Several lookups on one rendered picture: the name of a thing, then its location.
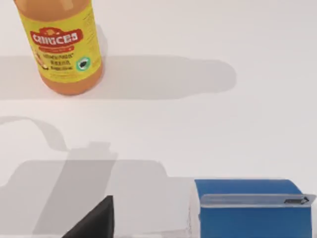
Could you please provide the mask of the orange bottle with yellow label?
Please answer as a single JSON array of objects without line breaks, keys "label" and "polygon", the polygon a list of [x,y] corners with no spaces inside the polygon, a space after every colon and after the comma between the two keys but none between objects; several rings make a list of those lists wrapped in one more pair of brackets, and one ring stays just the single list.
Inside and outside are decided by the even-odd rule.
[{"label": "orange bottle with yellow label", "polygon": [[62,95],[92,89],[102,76],[92,0],[13,0],[42,81]]}]

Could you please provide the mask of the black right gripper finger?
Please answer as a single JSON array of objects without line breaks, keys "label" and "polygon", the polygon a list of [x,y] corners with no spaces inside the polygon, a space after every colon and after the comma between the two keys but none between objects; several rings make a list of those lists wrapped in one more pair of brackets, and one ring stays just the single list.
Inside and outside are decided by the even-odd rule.
[{"label": "black right gripper finger", "polygon": [[113,196],[106,196],[61,238],[114,238]]}]

